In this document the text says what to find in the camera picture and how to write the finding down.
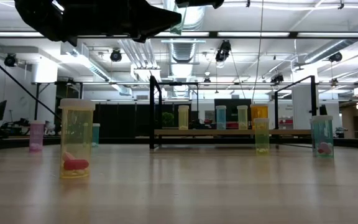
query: black metal frame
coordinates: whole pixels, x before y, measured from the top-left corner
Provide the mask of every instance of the black metal frame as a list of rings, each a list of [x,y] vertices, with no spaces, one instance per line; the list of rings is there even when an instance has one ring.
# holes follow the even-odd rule
[[[150,150],[154,150],[156,147],[161,146],[161,142],[162,142],[162,137],[158,136],[158,144],[155,143],[155,134],[154,134],[154,129],[155,129],[155,122],[154,122],[154,113],[155,113],[155,102],[154,102],[154,87],[157,88],[158,92],[160,93],[158,96],[158,104],[162,105],[162,94],[161,94],[161,88],[160,85],[170,85],[170,86],[182,86],[182,85],[196,85],[197,86],[197,119],[199,118],[199,110],[198,110],[198,89],[199,89],[199,83],[198,82],[160,82],[158,83],[158,81],[155,79],[154,76],[150,76],[150,118],[149,118],[149,145],[150,145]],[[162,106],[159,106],[158,108],[158,116],[157,116],[157,121],[158,121],[158,129],[162,129]]]
[[[158,96],[158,104],[160,105],[158,107],[158,128],[161,129],[162,128],[162,93],[161,93],[161,88],[158,85],[158,81],[155,79],[155,77],[153,75],[150,76],[150,114],[149,114],[149,127],[150,127],[150,137],[149,137],[149,146],[150,146],[150,150],[155,149],[157,146],[155,145],[155,135],[154,135],[154,129],[155,129],[155,121],[154,121],[154,109],[155,109],[155,104],[154,104],[154,87],[157,88],[159,96]]]
[[[275,129],[278,129],[278,93],[282,90],[286,90],[287,88],[290,88],[291,86],[294,86],[298,83],[301,83],[307,79],[310,78],[310,93],[311,93],[311,115],[316,116],[317,115],[317,103],[316,103],[316,77],[313,75],[310,75],[306,78],[302,78],[301,80],[292,83],[291,85],[288,85],[286,87],[283,87],[279,90],[277,90],[274,93],[274,123],[275,123]]]

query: black overhead equipment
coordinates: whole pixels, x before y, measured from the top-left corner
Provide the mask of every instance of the black overhead equipment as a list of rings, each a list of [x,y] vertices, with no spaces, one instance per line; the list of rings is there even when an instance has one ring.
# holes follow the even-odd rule
[[[146,0],[15,0],[23,21],[52,41],[77,45],[79,35],[128,35],[147,38],[181,22],[181,14],[151,6]],[[212,5],[223,0],[177,0],[179,7]]]

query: wooden floor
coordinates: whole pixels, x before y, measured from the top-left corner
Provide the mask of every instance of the wooden floor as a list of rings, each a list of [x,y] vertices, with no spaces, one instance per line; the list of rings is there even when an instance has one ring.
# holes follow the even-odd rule
[[[0,150],[0,223],[358,224],[358,149],[103,145],[91,176],[58,178],[59,148]]]

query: cable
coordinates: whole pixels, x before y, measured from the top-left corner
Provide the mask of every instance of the cable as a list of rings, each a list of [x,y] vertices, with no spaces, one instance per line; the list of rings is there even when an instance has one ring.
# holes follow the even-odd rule
[[[241,91],[242,91],[242,95],[244,96],[244,99],[245,99],[245,98],[246,98],[246,94],[244,93],[244,89],[242,88],[242,84],[241,84],[241,80],[240,80],[240,75],[239,75],[239,72],[237,71],[236,62],[234,61],[233,51],[230,50],[230,53],[231,53],[231,57],[233,58],[233,64],[234,64],[234,68],[236,69],[237,78],[239,79],[239,83],[240,83],[240,88],[241,88]]]
[[[260,37],[259,37],[259,51],[258,51],[258,60],[257,60],[257,67],[256,67],[256,77],[255,77],[255,83],[254,83],[254,90],[252,92],[252,99],[251,103],[254,102],[254,96],[255,96],[255,89],[256,89],[256,82],[258,81],[258,72],[259,72],[259,60],[260,60],[260,48],[262,46],[262,29],[264,27],[264,4],[265,0],[262,0],[262,16],[260,18]]]
[[[218,65],[215,62],[215,71],[216,71],[216,92],[215,93],[219,93],[218,92]]]

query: fluorescent light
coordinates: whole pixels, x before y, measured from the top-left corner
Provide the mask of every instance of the fluorescent light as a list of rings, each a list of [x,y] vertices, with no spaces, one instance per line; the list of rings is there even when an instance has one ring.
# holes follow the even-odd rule
[[[84,82],[84,85],[109,85],[108,82]]]
[[[171,34],[169,32],[161,32],[156,35],[156,37],[207,37],[209,36],[209,32],[182,32],[181,35]]]
[[[358,32],[300,32],[298,37],[358,37]]]
[[[63,8],[63,6],[61,6],[59,3],[57,3],[56,0],[53,0],[52,4],[54,4],[60,11],[65,10],[65,8]]]
[[[218,37],[288,37],[289,32],[218,32]]]
[[[0,32],[0,37],[43,37],[38,32]]]
[[[178,43],[178,44],[205,44],[205,40],[181,40],[181,39],[173,40],[173,39],[170,39],[170,40],[161,40],[161,43],[163,43],[163,44],[175,44],[175,43]]]

